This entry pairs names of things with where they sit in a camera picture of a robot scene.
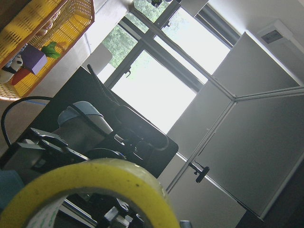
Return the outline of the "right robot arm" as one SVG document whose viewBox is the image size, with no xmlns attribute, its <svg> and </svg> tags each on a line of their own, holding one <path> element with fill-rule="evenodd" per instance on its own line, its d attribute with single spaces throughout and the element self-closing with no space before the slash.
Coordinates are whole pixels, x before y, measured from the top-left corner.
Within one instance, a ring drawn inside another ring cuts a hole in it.
<svg viewBox="0 0 304 228">
<path fill-rule="evenodd" d="M 112 132 L 103 116 L 86 101 L 76 102 L 58 117 L 53 133 L 29 131 L 31 137 L 4 153 L 7 188 L 1 195 L 1 225 L 14 228 L 51 228 L 66 198 L 86 209 L 100 228 L 144 228 L 146 222 L 110 189 L 91 164 L 120 162 L 123 156 L 97 144 Z"/>
</svg>

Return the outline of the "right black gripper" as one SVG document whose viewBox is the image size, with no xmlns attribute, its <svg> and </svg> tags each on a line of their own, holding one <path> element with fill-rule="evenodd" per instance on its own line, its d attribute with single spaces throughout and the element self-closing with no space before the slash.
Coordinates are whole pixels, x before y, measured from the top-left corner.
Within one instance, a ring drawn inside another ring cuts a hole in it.
<svg viewBox="0 0 304 228">
<path fill-rule="evenodd" d="M 61 166 L 83 162 L 89 148 L 83 131 L 66 128 L 53 133 L 30 128 L 15 143 L 10 143 L 6 132 L 3 135 L 9 148 L 0 158 L 0 167 L 16 171 L 20 176 L 39 176 Z"/>
</svg>

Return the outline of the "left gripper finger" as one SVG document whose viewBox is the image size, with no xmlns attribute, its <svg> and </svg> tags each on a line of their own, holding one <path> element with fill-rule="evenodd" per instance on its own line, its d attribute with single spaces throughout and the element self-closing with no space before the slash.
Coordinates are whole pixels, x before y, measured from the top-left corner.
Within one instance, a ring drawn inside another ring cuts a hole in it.
<svg viewBox="0 0 304 228">
<path fill-rule="evenodd" d="M 115 199 L 115 204 L 99 221 L 100 228 L 145 228 L 141 215 L 126 202 Z"/>
</svg>

